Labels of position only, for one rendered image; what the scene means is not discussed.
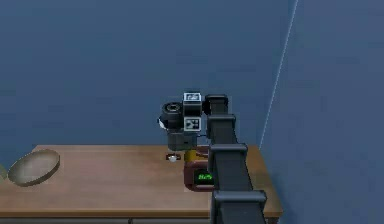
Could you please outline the brown wooden desk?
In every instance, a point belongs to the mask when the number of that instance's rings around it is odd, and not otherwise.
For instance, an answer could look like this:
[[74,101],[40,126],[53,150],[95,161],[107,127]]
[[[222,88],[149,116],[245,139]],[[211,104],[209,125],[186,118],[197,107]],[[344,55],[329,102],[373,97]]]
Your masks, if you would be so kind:
[[0,224],[209,224],[211,194],[185,187],[163,145],[50,145],[48,180],[0,184]]

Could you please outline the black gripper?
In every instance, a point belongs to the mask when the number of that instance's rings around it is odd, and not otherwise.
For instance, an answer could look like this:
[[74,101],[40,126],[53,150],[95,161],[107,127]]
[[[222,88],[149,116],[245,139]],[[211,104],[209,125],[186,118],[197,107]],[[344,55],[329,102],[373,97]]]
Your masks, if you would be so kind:
[[167,133],[169,150],[185,151],[197,146],[197,134],[184,130],[183,105],[180,102],[165,103],[158,124]]

